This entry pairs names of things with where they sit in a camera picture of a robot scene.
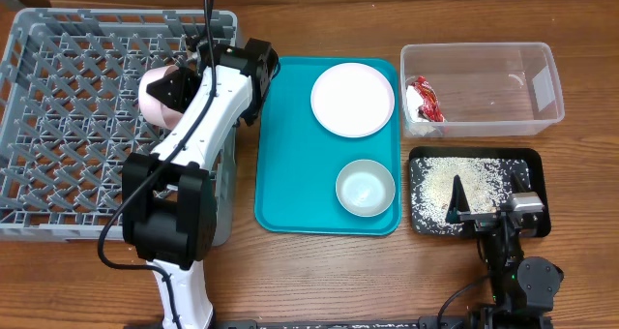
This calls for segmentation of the white rice grains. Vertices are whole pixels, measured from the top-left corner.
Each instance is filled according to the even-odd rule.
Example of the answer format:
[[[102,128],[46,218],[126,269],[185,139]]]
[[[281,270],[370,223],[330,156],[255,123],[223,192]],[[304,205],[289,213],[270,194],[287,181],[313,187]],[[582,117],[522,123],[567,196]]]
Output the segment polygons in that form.
[[[415,158],[410,163],[413,227],[419,233],[459,236],[460,224],[445,221],[458,176],[474,214],[489,213],[513,192],[511,175],[530,188],[529,167],[524,160],[490,158]]]

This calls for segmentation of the grey metal bowl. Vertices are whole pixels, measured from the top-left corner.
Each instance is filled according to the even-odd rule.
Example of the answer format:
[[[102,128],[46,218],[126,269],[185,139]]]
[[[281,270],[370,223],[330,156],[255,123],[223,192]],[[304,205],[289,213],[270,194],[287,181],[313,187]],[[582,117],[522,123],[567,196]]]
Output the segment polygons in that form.
[[[356,160],[338,174],[336,196],[352,215],[371,218],[384,213],[395,199],[396,183],[391,172],[374,160]]]

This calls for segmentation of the red snack wrapper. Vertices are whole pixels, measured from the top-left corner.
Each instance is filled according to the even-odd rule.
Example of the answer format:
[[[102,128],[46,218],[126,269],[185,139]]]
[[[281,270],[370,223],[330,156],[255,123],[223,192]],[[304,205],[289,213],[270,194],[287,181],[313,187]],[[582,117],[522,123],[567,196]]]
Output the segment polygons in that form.
[[[421,105],[418,107],[418,113],[430,122],[446,122],[444,114],[440,110],[437,95],[427,79],[419,75],[411,86],[422,99]]]

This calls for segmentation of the white napkin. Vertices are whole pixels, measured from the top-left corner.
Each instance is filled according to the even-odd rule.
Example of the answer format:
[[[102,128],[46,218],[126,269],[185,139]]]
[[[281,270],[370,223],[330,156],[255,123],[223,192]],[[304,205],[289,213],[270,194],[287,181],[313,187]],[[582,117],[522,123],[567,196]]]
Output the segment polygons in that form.
[[[404,107],[406,117],[406,129],[414,136],[427,136],[435,131],[433,126],[428,126],[428,120],[420,114],[420,108],[424,100],[420,93],[409,85],[406,89]]]

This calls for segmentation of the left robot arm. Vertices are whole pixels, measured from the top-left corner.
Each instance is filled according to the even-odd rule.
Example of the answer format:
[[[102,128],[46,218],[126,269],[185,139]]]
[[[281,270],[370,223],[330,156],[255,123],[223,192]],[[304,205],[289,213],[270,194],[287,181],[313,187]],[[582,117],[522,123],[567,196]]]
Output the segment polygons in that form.
[[[156,277],[163,328],[214,325],[203,259],[228,235],[217,167],[236,124],[258,118],[279,66],[271,43],[258,39],[244,47],[199,44],[193,56],[194,68],[153,68],[140,80],[141,115],[169,134],[122,167],[123,239]]]

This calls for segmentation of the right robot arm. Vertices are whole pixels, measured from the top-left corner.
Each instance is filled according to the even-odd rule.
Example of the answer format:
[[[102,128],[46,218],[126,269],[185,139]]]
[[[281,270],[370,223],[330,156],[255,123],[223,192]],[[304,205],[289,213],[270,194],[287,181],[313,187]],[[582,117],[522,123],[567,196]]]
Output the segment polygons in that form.
[[[446,215],[449,224],[461,224],[477,241],[478,255],[487,273],[453,294],[440,308],[439,328],[550,328],[554,296],[564,272],[545,258],[526,257],[520,244],[524,229],[535,230],[545,213],[545,205],[521,180],[511,175],[515,191],[492,212],[473,213],[464,188],[454,177],[452,198]],[[444,312],[462,293],[489,282],[493,302],[480,305],[465,318],[452,323]]]

